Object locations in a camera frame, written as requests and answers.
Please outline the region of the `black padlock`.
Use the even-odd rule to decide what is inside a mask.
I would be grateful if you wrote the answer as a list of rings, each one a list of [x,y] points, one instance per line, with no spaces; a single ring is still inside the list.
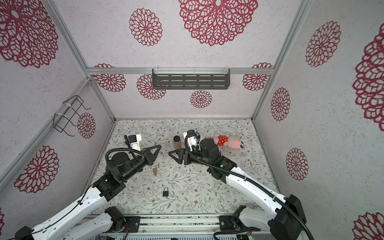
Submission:
[[[168,197],[169,196],[169,189],[168,188],[164,188],[163,190],[163,197]]]

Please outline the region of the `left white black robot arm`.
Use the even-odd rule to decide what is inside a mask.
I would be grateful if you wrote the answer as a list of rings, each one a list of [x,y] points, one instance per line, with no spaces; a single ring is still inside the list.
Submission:
[[[105,154],[106,171],[85,193],[59,213],[36,225],[19,229],[16,240],[86,240],[99,233],[125,229],[126,220],[116,207],[108,208],[89,223],[78,225],[88,214],[112,200],[135,174],[154,164],[161,145],[140,148],[141,135],[125,136],[125,148],[110,149]]]

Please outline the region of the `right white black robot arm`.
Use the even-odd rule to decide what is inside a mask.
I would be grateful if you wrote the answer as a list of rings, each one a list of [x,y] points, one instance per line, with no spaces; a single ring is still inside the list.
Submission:
[[[232,222],[238,233],[264,230],[276,240],[296,240],[302,232],[314,239],[307,227],[307,219],[301,201],[294,195],[286,197],[250,177],[235,162],[221,154],[212,138],[201,139],[198,132],[184,133],[184,148],[169,152],[180,165],[200,164],[216,180],[237,189],[253,200],[261,211],[246,206],[237,208]]]

